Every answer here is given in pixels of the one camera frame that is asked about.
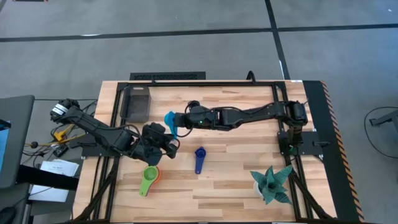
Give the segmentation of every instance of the paper sheet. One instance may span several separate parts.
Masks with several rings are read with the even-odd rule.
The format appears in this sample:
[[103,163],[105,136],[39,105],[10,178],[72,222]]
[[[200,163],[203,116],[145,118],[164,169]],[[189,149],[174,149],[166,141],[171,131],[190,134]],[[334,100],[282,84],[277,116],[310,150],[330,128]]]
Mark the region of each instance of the paper sheet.
[[[62,174],[62,175],[67,175],[69,177],[73,177],[78,167],[79,165],[74,162],[55,159],[52,162],[43,161],[40,170],[52,172],[54,174]],[[48,188],[49,187],[47,186],[34,185],[30,193],[32,196],[29,197],[29,200],[41,200],[48,202],[65,202],[67,200],[68,190],[55,189],[55,188],[48,189]]]

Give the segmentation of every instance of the wire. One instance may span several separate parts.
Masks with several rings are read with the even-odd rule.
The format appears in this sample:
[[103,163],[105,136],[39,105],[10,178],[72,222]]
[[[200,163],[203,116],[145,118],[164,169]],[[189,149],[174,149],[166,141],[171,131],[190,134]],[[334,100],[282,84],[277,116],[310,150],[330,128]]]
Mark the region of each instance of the wire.
[[93,182],[93,188],[91,189],[91,199],[90,200],[92,200],[93,196],[94,196],[95,183],[96,183],[96,180],[97,180],[98,167],[100,166],[100,162],[101,162],[101,156],[98,157],[97,165],[95,167],[94,182]]
[[[60,101],[60,100],[64,100],[64,99],[35,99],[37,101]],[[98,99],[74,99],[77,101],[86,101],[86,100],[98,100]]]
[[37,157],[39,157],[39,156],[42,156],[42,157],[44,157],[44,155],[36,155],[35,156],[35,158],[33,159],[33,168],[36,168],[36,159],[37,159]]
[[381,106],[381,107],[378,107],[378,108],[374,108],[373,110],[369,111],[369,112],[365,115],[365,117],[364,117],[364,119],[363,119],[363,127],[364,127],[365,134],[366,134],[366,137],[367,137],[369,143],[372,145],[372,147],[373,147],[377,152],[379,152],[380,154],[382,154],[383,156],[386,156],[386,157],[388,157],[388,158],[398,159],[397,156],[390,156],[390,155],[387,155],[387,154],[383,153],[382,151],[380,151],[380,150],[373,144],[373,142],[371,141],[371,139],[370,139],[370,137],[369,137],[369,134],[368,134],[368,130],[366,129],[366,118],[369,116],[369,114],[372,113],[373,111],[376,111],[376,110],[379,110],[379,109],[386,109],[386,108],[389,108],[389,109],[398,109],[398,107],[396,107],[396,106]]
[[53,187],[49,187],[49,188],[44,189],[44,190],[41,190],[41,191],[39,191],[39,192],[36,192],[36,193],[33,193],[33,194],[29,194],[28,196],[21,198],[21,199],[20,199],[17,203],[15,203],[12,207],[17,206],[17,205],[19,204],[19,202],[25,200],[26,198],[29,198],[30,196],[40,194],[40,193],[42,193],[42,192],[45,192],[46,190],[50,190],[51,188],[53,188]]
[[[69,138],[69,139],[65,139],[65,140],[59,141],[59,142],[49,142],[49,143],[46,143],[46,144],[39,144],[39,146],[52,146],[53,144],[66,143],[66,142],[71,141],[73,139],[80,138],[80,137],[82,137],[84,135],[86,135],[86,134],[81,134],[81,135],[78,135],[78,136],[75,136],[75,137],[72,137],[72,138]],[[29,146],[31,146],[31,144],[25,143],[25,147],[29,147]]]
[[[288,102],[288,101],[278,101],[278,103],[287,103],[287,102]],[[239,108],[236,108],[236,107],[234,107],[234,106],[221,106],[221,107],[216,107],[216,108],[212,108],[212,109],[234,109],[234,110],[238,110],[238,111],[240,111],[240,112],[242,112],[242,113],[245,113],[245,114],[255,114],[255,113],[257,113],[257,112],[263,110],[264,108],[266,108],[266,107],[268,107],[268,106],[271,106],[271,105],[273,105],[273,104],[275,104],[275,102],[268,103],[268,104],[266,104],[266,105],[264,105],[264,106],[258,108],[258,109],[255,110],[255,111],[251,111],[252,109],[248,109],[250,112],[246,112],[246,111],[244,111],[244,110],[242,110],[242,109],[239,109]]]
[[189,130],[189,132],[187,134],[184,134],[183,136],[179,136],[179,135],[177,135],[177,136],[180,138],[187,137],[189,134],[191,134],[192,130],[193,130],[193,127]]
[[46,159],[46,161],[50,160],[50,158],[54,155],[54,153],[51,153],[50,156]]
[[294,155],[294,158],[291,159],[290,161],[292,162],[293,160],[295,160],[297,158],[297,156],[299,156],[299,148],[296,147],[296,155]]
[[[84,108],[82,108],[81,110],[84,111],[85,113],[87,113],[87,112],[88,112],[88,109],[90,108],[90,106],[96,105],[97,102],[98,102],[98,100],[94,100],[93,102],[91,102],[90,104],[88,104],[87,106],[85,106]],[[68,124],[61,124],[60,126],[58,126],[58,127],[56,127],[56,128],[53,128],[53,130],[51,130],[51,132],[50,132],[51,137],[55,138],[54,133],[56,132],[56,130],[57,130],[58,128],[61,128],[61,127],[65,126],[65,125],[68,125]],[[70,131],[73,131],[74,129],[79,128],[79,127],[77,127],[75,124],[69,124],[69,125],[72,126],[72,129],[71,129]]]
[[31,154],[28,154],[28,153],[30,153],[30,152],[23,152],[25,155],[30,156],[30,157],[29,157],[28,159],[26,159],[26,160],[22,163],[22,165],[24,165],[27,161],[31,160],[32,157],[34,157],[34,156],[46,155],[46,153],[48,153],[49,151],[51,151],[51,150],[49,150],[49,151],[45,152],[46,149],[48,149],[48,148],[49,148],[48,146],[47,146],[47,147],[46,147],[46,146],[42,146],[42,147],[38,148],[38,150],[36,150],[36,151],[34,151],[34,152],[31,152]]

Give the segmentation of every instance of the artificial plant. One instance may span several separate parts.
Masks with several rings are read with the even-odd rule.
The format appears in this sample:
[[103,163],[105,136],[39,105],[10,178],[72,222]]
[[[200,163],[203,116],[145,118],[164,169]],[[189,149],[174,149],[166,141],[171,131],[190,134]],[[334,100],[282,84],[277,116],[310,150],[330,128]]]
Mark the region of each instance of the artificial plant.
[[274,174],[274,170],[270,166],[265,175],[256,171],[250,171],[254,180],[259,184],[259,190],[266,201],[266,205],[274,199],[282,203],[292,203],[284,193],[287,190],[282,186],[292,169],[292,165],[289,165]]

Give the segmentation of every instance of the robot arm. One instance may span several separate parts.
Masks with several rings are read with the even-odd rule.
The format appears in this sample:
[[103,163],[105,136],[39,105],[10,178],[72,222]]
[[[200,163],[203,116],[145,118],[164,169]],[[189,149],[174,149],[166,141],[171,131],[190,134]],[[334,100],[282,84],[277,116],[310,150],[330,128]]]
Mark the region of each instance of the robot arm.
[[115,150],[121,155],[139,159],[150,166],[156,166],[162,155],[175,157],[179,141],[170,134],[164,134],[165,128],[157,123],[145,125],[142,135],[133,125],[111,128],[107,124],[84,113],[76,100],[60,100],[50,112],[51,120],[62,124],[75,124],[95,137],[96,142],[107,150]]
[[278,119],[289,125],[289,143],[293,146],[302,143],[302,127],[308,123],[304,104],[295,101],[279,101],[248,110],[229,106],[208,109],[198,101],[191,101],[188,108],[189,113],[185,110],[173,114],[174,127],[230,131],[244,123]]
[[[268,105],[241,110],[234,107],[208,109],[198,101],[191,101],[189,113],[173,114],[171,130],[199,128],[230,131],[244,123],[278,119],[289,125],[289,143],[298,146],[302,143],[302,126],[308,122],[303,104],[294,101],[275,102]],[[173,159],[180,147],[176,136],[165,134],[165,128],[157,123],[144,125],[142,134],[130,124],[111,128],[107,124],[84,113],[76,100],[60,100],[50,112],[51,120],[62,124],[75,124],[95,137],[96,142],[106,150],[115,150],[121,155],[139,159],[150,166],[156,166],[163,155]]]

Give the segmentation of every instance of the wooden tabletop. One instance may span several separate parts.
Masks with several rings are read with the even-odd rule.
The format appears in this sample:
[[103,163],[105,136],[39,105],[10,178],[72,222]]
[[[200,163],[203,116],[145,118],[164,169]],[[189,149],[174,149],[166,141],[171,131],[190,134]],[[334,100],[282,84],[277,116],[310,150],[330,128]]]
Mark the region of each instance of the wooden tabletop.
[[[285,83],[289,100],[307,100],[303,83]],[[103,82],[99,94],[95,118],[106,124],[111,122],[117,84],[116,81]],[[191,100],[198,100],[207,108],[235,106],[242,110],[273,102],[272,91],[268,86],[150,87],[150,95],[152,101],[149,122],[154,121],[165,127],[164,115],[169,111],[184,111]],[[308,131],[313,129],[313,122],[309,107],[306,109],[308,124],[304,130]],[[147,164],[122,157],[111,221],[294,221],[292,205],[276,201],[265,205],[254,192],[254,180],[250,175],[250,170],[265,173],[268,167],[273,166],[277,172],[285,166],[284,158],[279,153],[276,137],[278,130],[276,120],[243,124],[228,132],[193,130],[188,137],[180,139],[182,145],[175,159],[162,158],[158,165],[162,177],[152,186],[147,197],[139,195],[141,171]],[[186,131],[180,128],[178,133],[184,134]],[[207,155],[202,173],[196,175],[194,152],[200,146],[206,149]],[[323,209],[335,217],[335,207],[323,164],[313,156],[302,156],[302,160],[309,191]],[[90,202],[96,162],[96,157],[84,161],[73,206],[75,215],[80,214]],[[284,187],[289,189],[288,182]],[[100,217],[104,217],[106,199],[107,197],[103,197]],[[298,199],[302,216],[305,217],[299,190]]]

